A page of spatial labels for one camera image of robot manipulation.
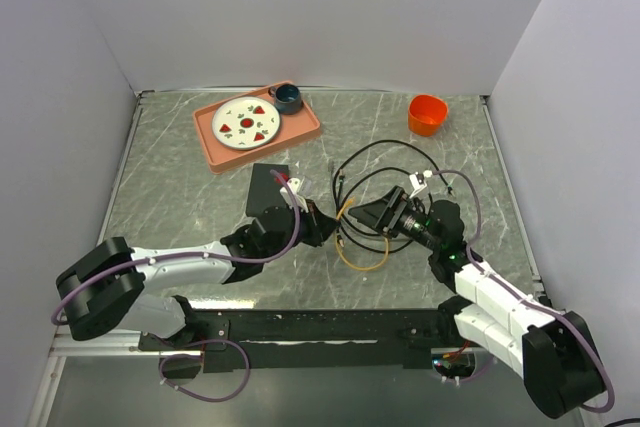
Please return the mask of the black network switch box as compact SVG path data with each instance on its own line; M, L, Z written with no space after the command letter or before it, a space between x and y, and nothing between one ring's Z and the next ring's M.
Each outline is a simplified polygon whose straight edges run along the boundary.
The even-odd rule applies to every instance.
M280 194L281 184L271 174L272 170L277 171L285 180L289 178L289 166L286 164L255 163L253 165L245 208L247 217L259 216L270 207L286 206Z

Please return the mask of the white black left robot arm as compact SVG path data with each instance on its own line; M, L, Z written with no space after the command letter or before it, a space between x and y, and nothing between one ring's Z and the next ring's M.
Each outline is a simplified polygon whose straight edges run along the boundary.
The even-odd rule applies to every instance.
M123 329L185 349L207 338L209 328L186 297L162 297L160 291L246 281L299 244L322 246L337 227L336 219L306 200L298 207L270 207L203 246L153 250L109 238L58 276L60 303L51 321L68 326L76 341Z

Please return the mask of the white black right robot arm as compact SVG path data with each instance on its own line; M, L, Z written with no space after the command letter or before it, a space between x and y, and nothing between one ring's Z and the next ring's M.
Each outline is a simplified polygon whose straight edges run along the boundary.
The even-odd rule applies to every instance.
M498 275L465 241L456 203L437 200L420 212L395 187L348 213L379 234L403 235L430 250L432 273L455 294L446 306L450 312L437 321L439 338L485 348L522 378L547 417L557 419L607 391L584 319L540 304Z

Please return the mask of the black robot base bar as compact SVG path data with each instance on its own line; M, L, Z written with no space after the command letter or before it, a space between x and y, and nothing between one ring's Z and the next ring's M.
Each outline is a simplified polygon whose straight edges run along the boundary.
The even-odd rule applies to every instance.
M206 373L253 369L401 366L429 369L435 357L479 351L454 325L460 300L438 309L205 310L171 340L143 333L138 348L203 357Z

